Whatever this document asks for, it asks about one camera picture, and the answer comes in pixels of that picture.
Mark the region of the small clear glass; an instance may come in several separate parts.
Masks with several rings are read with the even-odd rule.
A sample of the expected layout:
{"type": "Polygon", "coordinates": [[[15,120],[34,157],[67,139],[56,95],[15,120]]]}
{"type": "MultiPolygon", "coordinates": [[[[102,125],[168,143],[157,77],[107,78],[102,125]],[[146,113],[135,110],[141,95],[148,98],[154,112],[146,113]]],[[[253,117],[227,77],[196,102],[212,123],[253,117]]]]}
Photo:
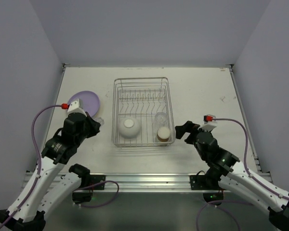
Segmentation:
{"type": "Polygon", "coordinates": [[[95,117],[94,121],[100,124],[100,126],[104,125],[104,120],[101,117],[95,117]]]}

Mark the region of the purple plate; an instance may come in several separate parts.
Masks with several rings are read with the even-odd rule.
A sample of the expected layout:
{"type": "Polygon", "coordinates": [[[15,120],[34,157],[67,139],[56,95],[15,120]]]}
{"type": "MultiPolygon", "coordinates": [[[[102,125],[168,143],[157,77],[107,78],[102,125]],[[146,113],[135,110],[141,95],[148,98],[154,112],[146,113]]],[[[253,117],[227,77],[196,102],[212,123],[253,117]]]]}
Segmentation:
{"type": "Polygon", "coordinates": [[[76,99],[82,100],[82,108],[88,112],[91,117],[98,113],[100,109],[100,99],[93,91],[84,90],[74,94],[68,100],[68,104],[71,104],[76,99]]]}

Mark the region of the large clear glass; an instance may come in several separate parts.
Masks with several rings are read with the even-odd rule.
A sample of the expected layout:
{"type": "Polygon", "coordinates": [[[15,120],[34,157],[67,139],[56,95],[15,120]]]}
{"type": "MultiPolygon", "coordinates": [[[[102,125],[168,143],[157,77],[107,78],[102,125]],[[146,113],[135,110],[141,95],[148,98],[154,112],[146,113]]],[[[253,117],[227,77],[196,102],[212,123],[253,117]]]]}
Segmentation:
{"type": "Polygon", "coordinates": [[[161,127],[168,127],[168,115],[165,112],[158,112],[154,117],[154,125],[157,129],[161,127]]]}

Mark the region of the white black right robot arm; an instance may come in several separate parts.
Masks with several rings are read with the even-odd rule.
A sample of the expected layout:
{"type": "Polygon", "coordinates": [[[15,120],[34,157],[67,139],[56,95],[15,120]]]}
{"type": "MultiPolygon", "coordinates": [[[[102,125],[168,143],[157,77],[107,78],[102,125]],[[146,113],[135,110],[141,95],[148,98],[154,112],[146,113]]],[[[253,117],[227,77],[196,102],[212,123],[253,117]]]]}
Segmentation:
{"type": "Polygon", "coordinates": [[[231,191],[268,214],[269,221],[281,231],[289,231],[289,192],[283,190],[247,167],[246,160],[219,146],[212,135],[218,119],[206,115],[204,124],[187,121],[175,127],[177,139],[193,145],[200,158],[209,166],[207,184],[231,191]]]}

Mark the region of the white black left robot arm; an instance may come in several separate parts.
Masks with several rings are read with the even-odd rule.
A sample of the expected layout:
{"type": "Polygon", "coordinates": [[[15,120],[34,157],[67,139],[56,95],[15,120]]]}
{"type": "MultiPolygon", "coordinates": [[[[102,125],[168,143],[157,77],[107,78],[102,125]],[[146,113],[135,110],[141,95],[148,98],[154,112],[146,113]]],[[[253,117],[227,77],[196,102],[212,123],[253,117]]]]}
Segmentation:
{"type": "Polygon", "coordinates": [[[0,227],[12,231],[41,231],[46,217],[74,190],[89,185],[90,170],[74,164],[60,183],[49,189],[81,143],[100,131],[100,123],[87,112],[71,113],[62,128],[45,144],[38,165],[17,199],[0,210],[0,227]]]}

